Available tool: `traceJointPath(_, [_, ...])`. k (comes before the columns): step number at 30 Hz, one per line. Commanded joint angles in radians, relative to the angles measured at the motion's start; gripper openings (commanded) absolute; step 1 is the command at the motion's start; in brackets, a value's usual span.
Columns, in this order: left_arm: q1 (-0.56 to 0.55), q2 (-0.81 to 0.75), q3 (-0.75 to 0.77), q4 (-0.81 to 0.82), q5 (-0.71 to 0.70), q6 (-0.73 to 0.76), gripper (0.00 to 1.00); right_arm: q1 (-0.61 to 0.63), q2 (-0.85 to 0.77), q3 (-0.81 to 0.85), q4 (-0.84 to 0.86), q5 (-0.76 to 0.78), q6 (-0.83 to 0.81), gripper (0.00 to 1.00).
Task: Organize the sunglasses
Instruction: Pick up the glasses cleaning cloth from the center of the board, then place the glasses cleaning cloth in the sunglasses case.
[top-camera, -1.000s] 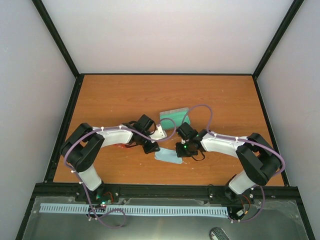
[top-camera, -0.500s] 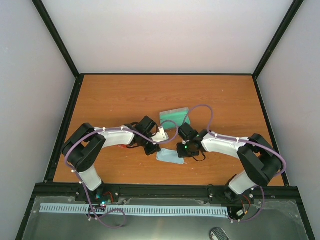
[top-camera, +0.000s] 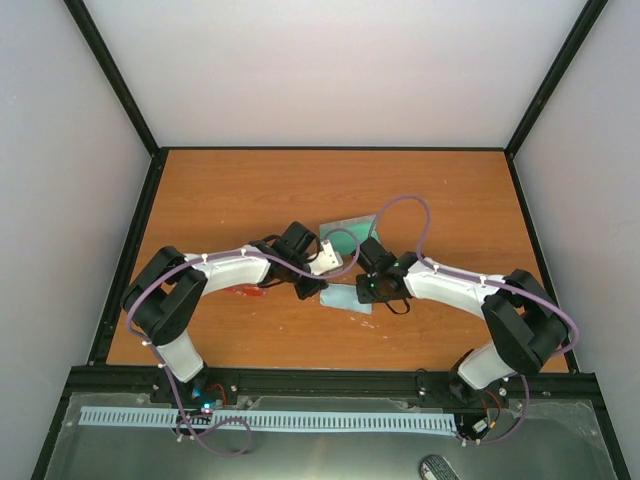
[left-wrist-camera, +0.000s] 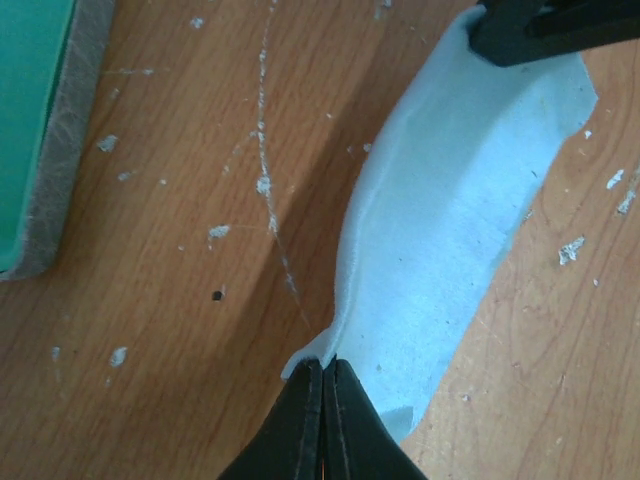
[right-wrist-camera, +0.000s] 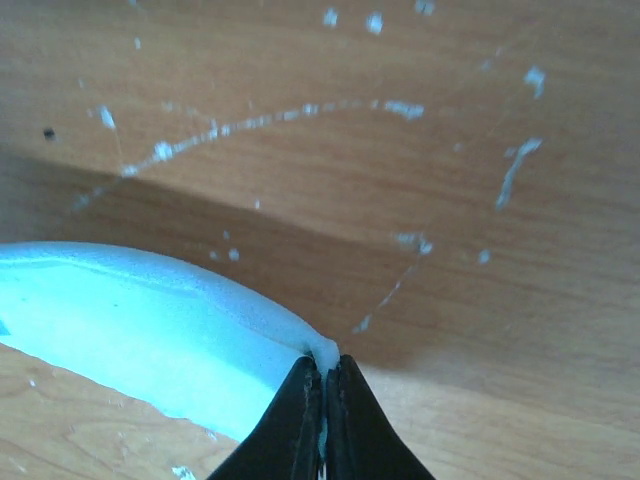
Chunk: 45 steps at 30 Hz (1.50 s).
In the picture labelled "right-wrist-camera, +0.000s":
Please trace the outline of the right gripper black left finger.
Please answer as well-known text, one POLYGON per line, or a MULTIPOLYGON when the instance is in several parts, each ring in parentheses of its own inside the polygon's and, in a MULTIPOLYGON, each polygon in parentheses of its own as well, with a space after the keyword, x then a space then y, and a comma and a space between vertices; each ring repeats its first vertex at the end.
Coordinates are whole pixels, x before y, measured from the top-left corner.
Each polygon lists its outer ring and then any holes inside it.
POLYGON ((210 480, 312 480, 318 477, 321 375, 308 356, 296 360, 249 436, 210 480))

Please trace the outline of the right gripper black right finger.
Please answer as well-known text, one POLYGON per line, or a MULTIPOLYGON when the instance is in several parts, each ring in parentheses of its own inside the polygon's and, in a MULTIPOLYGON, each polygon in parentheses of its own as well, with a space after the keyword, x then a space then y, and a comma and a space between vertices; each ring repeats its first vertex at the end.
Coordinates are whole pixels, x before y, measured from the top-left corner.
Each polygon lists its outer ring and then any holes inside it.
POLYGON ((341 356, 329 371, 326 398, 329 479, 434 480, 391 426, 352 356, 341 356))

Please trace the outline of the light blue cleaning cloth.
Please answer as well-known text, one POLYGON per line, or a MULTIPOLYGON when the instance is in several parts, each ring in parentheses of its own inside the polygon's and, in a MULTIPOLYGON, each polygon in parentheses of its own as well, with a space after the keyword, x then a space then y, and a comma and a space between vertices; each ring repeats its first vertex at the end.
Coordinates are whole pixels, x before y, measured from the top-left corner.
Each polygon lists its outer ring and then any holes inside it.
POLYGON ((298 358, 321 373, 339 360, 333 340, 220 274, 82 242, 2 246, 1 341, 237 441, 298 358))

